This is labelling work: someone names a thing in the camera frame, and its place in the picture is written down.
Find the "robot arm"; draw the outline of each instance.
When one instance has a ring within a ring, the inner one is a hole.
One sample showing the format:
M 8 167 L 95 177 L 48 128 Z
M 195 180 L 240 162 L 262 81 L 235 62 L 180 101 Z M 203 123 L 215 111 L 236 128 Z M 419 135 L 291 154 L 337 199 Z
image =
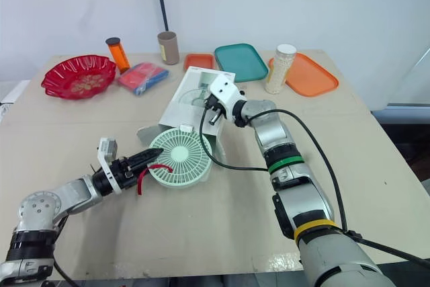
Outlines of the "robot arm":
M 275 109 L 272 101 L 247 101 L 224 75 L 210 84 L 206 108 L 244 127 L 251 116 Z M 393 286 L 364 251 L 333 222 L 333 209 L 278 114 L 251 120 L 271 184 L 282 233 L 294 239 L 310 286 Z
M 19 206 L 19 224 L 13 232 L 6 261 L 0 265 L 0 286 L 51 286 L 45 279 L 52 273 L 60 219 L 100 203 L 112 192 L 119 194 L 132 187 L 146 164 L 162 152 L 162 149 L 148 149 L 129 158 L 115 160 L 115 140 L 102 138 L 98 150 L 99 171 L 55 190 L 26 197 Z

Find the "white jar lid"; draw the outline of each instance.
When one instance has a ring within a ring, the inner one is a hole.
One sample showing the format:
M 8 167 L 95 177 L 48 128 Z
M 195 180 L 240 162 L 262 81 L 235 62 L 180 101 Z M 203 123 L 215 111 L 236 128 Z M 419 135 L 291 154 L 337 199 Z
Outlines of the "white jar lid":
M 295 54 L 297 52 L 297 49 L 291 44 L 280 44 L 276 49 L 283 54 Z

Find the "fan grille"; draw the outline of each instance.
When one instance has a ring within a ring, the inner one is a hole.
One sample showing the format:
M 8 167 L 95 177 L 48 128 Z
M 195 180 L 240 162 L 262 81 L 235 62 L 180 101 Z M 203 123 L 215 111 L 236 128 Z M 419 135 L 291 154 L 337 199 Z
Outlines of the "fan grille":
M 208 139 L 203 137 L 203 142 L 212 153 Z M 154 163 L 173 169 L 172 173 L 163 168 L 149 170 L 164 186 L 190 186 L 203 179 L 210 170 L 212 162 L 205 154 L 197 132 L 183 132 L 178 128 L 164 131 L 152 141 L 150 148 L 163 148 Z

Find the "cylindrical container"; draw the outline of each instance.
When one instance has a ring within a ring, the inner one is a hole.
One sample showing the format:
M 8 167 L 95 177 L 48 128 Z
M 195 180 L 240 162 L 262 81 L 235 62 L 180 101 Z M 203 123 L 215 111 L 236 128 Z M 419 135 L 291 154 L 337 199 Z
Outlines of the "cylindrical container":
M 276 48 L 273 68 L 266 79 L 267 92 L 277 94 L 284 88 L 288 69 L 293 64 L 296 52 L 296 48 L 290 44 L 281 44 Z
M 174 32 L 162 32 L 159 39 L 161 57 L 164 63 L 174 65 L 179 62 L 179 51 L 177 49 L 177 38 Z
M 106 44 L 109 46 L 109 50 L 114 57 L 114 61 L 118 66 L 120 73 L 124 73 L 130 68 L 130 63 L 124 49 L 121 45 L 121 40 L 118 37 L 111 37 L 106 40 Z

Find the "brown cup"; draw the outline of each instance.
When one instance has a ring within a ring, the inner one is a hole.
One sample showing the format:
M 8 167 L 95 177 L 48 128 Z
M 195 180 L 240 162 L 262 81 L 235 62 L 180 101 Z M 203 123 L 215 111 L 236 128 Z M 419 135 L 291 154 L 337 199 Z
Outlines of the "brown cup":
M 174 65 L 179 62 L 179 51 L 177 49 L 177 38 L 174 32 L 162 32 L 158 34 L 161 57 L 164 63 Z

